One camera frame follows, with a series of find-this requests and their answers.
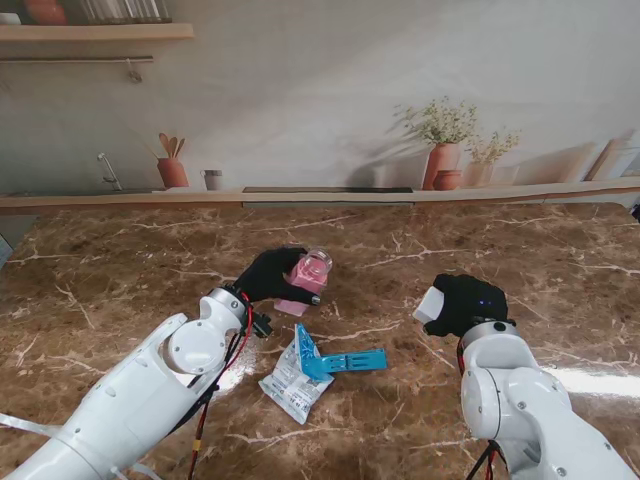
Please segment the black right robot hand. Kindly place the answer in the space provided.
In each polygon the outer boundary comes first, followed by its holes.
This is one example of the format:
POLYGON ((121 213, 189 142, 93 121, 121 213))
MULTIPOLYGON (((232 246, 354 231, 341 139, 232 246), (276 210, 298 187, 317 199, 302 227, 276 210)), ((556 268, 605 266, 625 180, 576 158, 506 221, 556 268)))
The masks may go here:
POLYGON ((427 335, 462 338, 471 328, 488 321, 516 325, 508 318, 506 295, 502 289, 473 276, 438 274, 433 287, 444 294, 442 310, 427 322, 427 335))

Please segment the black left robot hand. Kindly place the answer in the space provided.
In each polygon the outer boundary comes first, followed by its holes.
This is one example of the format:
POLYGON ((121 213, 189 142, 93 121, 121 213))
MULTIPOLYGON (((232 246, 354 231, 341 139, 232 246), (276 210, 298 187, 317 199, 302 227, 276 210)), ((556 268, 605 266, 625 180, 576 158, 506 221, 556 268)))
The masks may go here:
POLYGON ((262 252, 238 277, 233 287, 251 302, 280 299, 305 305, 318 305, 320 296, 302 287, 291 285, 285 276, 307 254, 300 247, 280 247, 262 252))

